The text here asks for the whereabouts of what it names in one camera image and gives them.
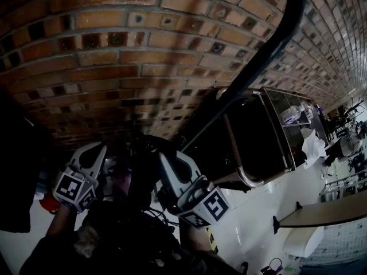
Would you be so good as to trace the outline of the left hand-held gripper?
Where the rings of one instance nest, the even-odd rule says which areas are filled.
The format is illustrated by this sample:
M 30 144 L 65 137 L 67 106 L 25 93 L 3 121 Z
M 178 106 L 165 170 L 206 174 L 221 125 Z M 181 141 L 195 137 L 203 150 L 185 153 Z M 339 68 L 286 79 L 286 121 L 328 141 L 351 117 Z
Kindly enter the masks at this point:
M 82 213 L 96 199 L 95 191 L 99 185 L 96 178 L 106 151 L 107 146 L 104 143 L 91 143 L 88 150 L 87 146 L 82 146 L 74 152 L 69 165 L 60 171 L 53 190 L 54 197 L 62 205 Z

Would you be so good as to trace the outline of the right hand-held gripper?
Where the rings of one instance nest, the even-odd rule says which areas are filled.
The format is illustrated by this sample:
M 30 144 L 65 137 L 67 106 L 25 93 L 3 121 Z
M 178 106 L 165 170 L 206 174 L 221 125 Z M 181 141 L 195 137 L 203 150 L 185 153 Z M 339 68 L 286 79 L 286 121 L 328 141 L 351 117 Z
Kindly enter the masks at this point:
M 179 151 L 176 155 L 162 152 L 158 155 L 163 172 L 162 184 L 179 197 L 174 206 L 167 208 L 168 212 L 195 228 L 218 224 L 230 208 L 221 189 L 201 176 L 200 169 L 188 155 Z M 194 183 L 186 190 L 188 182 Z

